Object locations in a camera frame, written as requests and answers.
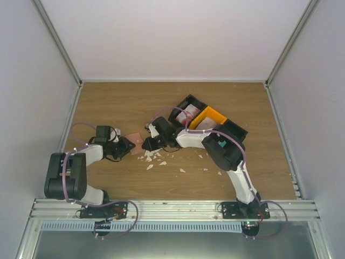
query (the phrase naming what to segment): perforated metal strip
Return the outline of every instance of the perforated metal strip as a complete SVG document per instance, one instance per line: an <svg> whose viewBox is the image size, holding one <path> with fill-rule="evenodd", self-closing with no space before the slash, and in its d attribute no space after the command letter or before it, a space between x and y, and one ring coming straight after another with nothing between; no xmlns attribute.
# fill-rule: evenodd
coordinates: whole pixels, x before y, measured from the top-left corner
<svg viewBox="0 0 345 259"><path fill-rule="evenodd" d="M131 222L112 222L110 230L126 231ZM41 230L46 231L92 231L93 221L44 221ZM240 222L138 222L132 231L138 232L233 232L241 233Z"/></svg>

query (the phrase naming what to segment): wooden tabletop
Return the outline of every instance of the wooden tabletop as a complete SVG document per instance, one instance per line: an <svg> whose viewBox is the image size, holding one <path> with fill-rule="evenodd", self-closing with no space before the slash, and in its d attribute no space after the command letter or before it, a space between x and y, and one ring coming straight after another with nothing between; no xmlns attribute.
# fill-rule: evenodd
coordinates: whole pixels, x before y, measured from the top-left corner
<svg viewBox="0 0 345 259"><path fill-rule="evenodd" d="M270 102L262 84L250 83L85 83L73 122L110 125L122 135L139 132L168 105L188 94L211 106L249 133L244 140L247 169L263 199L295 199L284 150ZM168 118L171 110L162 113ZM76 126L74 134L85 141L94 130ZM69 137L66 151L80 146ZM121 162L107 160L87 167L88 184L108 191L113 199L235 199L227 173L204 149L184 148L145 162L144 153L126 155Z"/></svg>

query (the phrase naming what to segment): yellow bin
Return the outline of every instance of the yellow bin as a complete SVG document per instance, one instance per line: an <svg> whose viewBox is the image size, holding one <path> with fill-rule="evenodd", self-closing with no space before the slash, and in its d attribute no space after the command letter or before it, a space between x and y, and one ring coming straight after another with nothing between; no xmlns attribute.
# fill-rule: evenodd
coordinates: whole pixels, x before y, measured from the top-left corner
<svg viewBox="0 0 345 259"><path fill-rule="evenodd" d="M210 106L207 106L198 117L196 117L189 125L191 130L195 130L195 128L202 122L206 117L209 117L217 124L223 124L227 120L227 117L221 115L216 110L212 109Z"/></svg>

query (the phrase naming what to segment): brown table surface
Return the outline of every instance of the brown table surface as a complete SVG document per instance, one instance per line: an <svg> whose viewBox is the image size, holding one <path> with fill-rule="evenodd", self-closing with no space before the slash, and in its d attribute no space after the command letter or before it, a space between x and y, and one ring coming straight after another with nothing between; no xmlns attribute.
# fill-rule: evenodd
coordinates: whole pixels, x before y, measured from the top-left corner
<svg viewBox="0 0 345 259"><path fill-rule="evenodd" d="M145 139L149 133L144 125L151 117L165 106L177 105L188 94L249 132L244 140L247 169L263 199L295 199L284 150L262 84L85 83L73 122L110 125L119 128L122 135L139 132ZM170 111L162 115L168 118ZM85 141L94 136L94 131L86 126L77 125L73 132ZM66 150L76 146L80 144L69 137ZM128 154L118 163L95 162L87 167L88 184L105 189L113 199L236 198L227 173L213 163L204 149L159 153L162 157L152 162L138 159L144 153Z"/></svg>

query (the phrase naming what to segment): white backdrop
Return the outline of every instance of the white backdrop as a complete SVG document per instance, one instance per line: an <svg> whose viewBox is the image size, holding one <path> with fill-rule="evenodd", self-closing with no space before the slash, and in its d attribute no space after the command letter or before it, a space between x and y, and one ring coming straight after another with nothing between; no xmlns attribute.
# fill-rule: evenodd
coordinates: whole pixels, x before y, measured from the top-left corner
<svg viewBox="0 0 345 259"><path fill-rule="evenodd" d="M334 258L344 258L345 1L322 0L273 79L272 91L306 198Z"/></svg>
<svg viewBox="0 0 345 259"><path fill-rule="evenodd" d="M34 198L44 197L73 77L29 0L0 1L0 258L15 258Z"/></svg>
<svg viewBox="0 0 345 259"><path fill-rule="evenodd" d="M83 80L265 80L308 0L42 0Z"/></svg>

